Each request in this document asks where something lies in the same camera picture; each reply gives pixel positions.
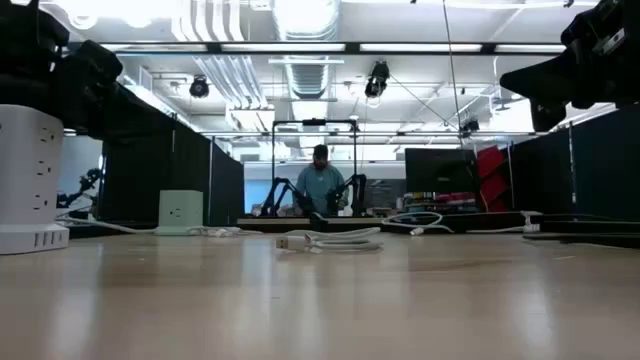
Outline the black partition wall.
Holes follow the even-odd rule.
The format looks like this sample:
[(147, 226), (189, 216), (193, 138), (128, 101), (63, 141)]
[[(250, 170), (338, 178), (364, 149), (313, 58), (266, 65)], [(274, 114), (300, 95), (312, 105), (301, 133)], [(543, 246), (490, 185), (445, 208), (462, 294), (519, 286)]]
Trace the black partition wall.
[(205, 225), (234, 225), (244, 215), (244, 167), (214, 141), (123, 86), (107, 108), (105, 129), (100, 220), (154, 224), (163, 190), (201, 192)]
[(515, 207), (640, 221), (640, 104), (516, 144)]

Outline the white tower power strip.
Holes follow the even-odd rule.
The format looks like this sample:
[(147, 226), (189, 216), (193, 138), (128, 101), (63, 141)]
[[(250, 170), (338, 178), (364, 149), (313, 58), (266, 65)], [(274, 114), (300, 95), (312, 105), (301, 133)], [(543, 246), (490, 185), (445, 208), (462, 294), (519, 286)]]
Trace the white tower power strip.
[(0, 255), (66, 248), (56, 223), (64, 128), (57, 118), (0, 105)]

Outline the black monitor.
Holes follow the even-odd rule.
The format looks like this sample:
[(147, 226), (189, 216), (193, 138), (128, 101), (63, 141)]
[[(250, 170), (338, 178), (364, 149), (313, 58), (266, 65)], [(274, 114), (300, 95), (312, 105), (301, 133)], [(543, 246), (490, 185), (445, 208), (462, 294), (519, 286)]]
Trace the black monitor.
[(476, 156), (465, 149), (405, 150), (408, 192), (476, 192)]

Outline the white ceiling pipes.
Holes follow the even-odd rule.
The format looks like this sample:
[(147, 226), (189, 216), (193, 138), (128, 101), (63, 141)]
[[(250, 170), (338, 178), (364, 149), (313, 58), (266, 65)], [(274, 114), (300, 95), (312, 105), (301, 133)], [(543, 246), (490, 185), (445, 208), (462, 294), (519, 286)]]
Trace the white ceiling pipes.
[[(243, 42), (240, 0), (173, 0), (171, 32), (179, 42)], [(201, 55), (194, 61), (223, 97), (227, 108), (271, 108), (250, 56)]]

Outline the desk with coloured boxes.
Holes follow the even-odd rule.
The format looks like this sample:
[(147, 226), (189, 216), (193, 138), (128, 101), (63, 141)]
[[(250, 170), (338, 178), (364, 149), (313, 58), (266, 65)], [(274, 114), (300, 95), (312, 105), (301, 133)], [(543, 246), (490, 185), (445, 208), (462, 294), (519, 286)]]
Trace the desk with coloured boxes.
[(476, 198), (473, 193), (407, 193), (403, 198), (405, 212), (436, 212), (440, 214), (476, 213)]

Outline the small white plug block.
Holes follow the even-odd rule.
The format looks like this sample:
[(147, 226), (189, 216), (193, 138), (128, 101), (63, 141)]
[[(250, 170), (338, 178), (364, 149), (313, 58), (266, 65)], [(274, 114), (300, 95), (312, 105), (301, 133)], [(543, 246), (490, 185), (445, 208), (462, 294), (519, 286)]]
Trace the small white plug block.
[(537, 233), (540, 231), (540, 218), (544, 216), (543, 213), (522, 211), (521, 215), (524, 217), (524, 225), (522, 227), (524, 233)]

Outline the ribbed silver ventilation duct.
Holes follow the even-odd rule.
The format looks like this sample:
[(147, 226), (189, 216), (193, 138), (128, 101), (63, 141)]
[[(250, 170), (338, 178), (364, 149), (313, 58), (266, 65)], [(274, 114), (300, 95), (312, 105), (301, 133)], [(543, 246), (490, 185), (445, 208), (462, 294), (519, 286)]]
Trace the ribbed silver ventilation duct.
[[(341, 0), (270, 0), (281, 41), (335, 41)], [(328, 65), (285, 66), (289, 90), (299, 99), (319, 99), (328, 87)]]

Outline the long linear ceiling light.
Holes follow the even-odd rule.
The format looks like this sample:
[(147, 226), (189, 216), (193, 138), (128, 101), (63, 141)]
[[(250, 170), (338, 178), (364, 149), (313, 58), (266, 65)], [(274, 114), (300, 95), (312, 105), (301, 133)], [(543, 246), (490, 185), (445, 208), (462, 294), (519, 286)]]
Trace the long linear ceiling light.
[(554, 56), (565, 46), (553, 43), (466, 42), (104, 42), (121, 56), (151, 55), (504, 55)]

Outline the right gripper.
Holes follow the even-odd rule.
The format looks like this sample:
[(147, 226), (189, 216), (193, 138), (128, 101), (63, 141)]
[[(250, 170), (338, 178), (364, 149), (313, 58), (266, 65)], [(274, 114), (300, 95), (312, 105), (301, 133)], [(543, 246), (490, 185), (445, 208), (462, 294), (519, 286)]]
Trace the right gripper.
[(586, 109), (640, 103), (640, 0), (599, 0), (561, 34), (567, 50), (505, 73), (500, 85), (530, 99), (533, 129), (548, 132), (566, 118), (568, 101)]

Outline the red bin rack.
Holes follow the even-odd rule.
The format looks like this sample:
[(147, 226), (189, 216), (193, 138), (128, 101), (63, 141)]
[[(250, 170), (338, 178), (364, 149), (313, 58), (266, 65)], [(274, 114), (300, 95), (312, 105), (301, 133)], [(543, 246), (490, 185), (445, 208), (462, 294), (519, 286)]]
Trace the red bin rack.
[(511, 210), (511, 173), (506, 152), (497, 146), (479, 151), (476, 169), (484, 209), (492, 213)]

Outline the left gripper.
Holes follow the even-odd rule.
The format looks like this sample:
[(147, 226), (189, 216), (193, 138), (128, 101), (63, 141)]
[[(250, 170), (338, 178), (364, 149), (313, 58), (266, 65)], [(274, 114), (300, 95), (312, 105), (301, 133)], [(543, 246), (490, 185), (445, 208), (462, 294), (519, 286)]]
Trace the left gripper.
[(115, 53), (84, 41), (74, 53), (74, 95), (66, 93), (55, 68), (69, 31), (39, 9), (39, 0), (20, 5), (0, 0), (0, 105), (21, 105), (52, 115), (65, 128), (105, 138), (105, 111), (114, 101), (123, 65)]

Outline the person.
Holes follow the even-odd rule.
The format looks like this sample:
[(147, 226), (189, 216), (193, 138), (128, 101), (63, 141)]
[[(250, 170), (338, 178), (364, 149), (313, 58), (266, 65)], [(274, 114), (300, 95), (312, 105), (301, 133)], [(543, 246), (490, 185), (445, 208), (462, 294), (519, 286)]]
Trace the person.
[(324, 144), (314, 147), (312, 163), (306, 166), (298, 175), (296, 181), (297, 190), (311, 199), (314, 209), (322, 216), (337, 216), (348, 204), (347, 188), (342, 192), (341, 198), (336, 201), (334, 209), (331, 209), (327, 196), (331, 191), (338, 189), (345, 183), (342, 173), (328, 160), (329, 150)]

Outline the green cube power strip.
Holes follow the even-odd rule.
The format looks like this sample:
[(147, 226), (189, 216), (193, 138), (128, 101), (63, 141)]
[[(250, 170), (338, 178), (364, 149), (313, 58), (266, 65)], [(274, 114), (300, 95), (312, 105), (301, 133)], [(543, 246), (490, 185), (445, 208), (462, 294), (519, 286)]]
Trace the green cube power strip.
[(159, 236), (192, 235), (203, 227), (203, 193), (195, 190), (161, 190), (159, 195)]

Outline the neighbouring station black frame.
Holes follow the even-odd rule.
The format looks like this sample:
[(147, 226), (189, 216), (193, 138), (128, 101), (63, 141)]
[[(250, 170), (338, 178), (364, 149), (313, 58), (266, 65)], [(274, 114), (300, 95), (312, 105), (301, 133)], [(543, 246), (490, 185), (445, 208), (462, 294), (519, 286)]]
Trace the neighbouring station black frame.
[[(303, 126), (324, 126), (327, 124), (349, 124), (351, 126), (351, 132), (353, 133), (352, 137), (353, 137), (353, 148), (356, 149), (357, 148), (357, 132), (358, 132), (358, 125), (357, 125), (357, 121), (356, 120), (350, 120), (350, 119), (346, 119), (346, 120), (331, 120), (331, 119), (317, 119), (317, 118), (312, 118), (312, 119), (307, 119), (307, 120), (300, 120), (300, 121), (296, 121), (296, 120), (275, 120), (272, 124), (272, 129), (271, 129), (271, 155), (272, 155), (272, 159), (271, 159), (271, 177), (272, 177), (272, 187), (271, 190), (269, 192), (269, 194), (267, 195), (267, 199), (263, 205), (262, 208), (262, 214), (263, 215), (268, 215), (268, 216), (272, 216), (275, 217), (277, 215), (277, 211), (280, 208), (280, 203), (282, 201), (282, 199), (284, 198), (285, 194), (287, 191), (291, 191), (292, 194), (294, 196), (299, 196), (300, 192), (297, 190), (297, 188), (291, 183), (290, 180), (284, 178), (277, 178), (276, 177), (276, 170), (275, 170), (275, 166), (276, 166), (276, 160), (275, 160), (275, 139), (276, 139), (276, 127), (278, 125), (283, 125), (283, 124), (299, 124), (299, 125), (303, 125)], [(348, 186), (352, 186), (353, 187), (353, 191), (352, 191), (352, 200), (355, 202), (358, 202), (358, 197), (359, 194), (358, 192), (360, 191), (360, 185), (359, 185), (359, 174), (358, 174), (358, 170), (357, 170), (357, 156), (354, 156), (354, 160), (353, 160), (353, 169), (354, 169), (354, 174), (352, 175), (351, 178), (349, 178), (348, 180), (346, 180), (342, 185), (340, 185), (335, 191), (333, 191), (332, 193), (330, 193), (328, 195), (328, 200), (327, 200), (327, 205), (332, 209), (333, 212), (338, 212), (340, 210), (340, 205), (343, 205), (343, 209), (346, 208), (347, 206), (347, 202), (344, 198), (344, 193), (345, 190), (347, 189)]]

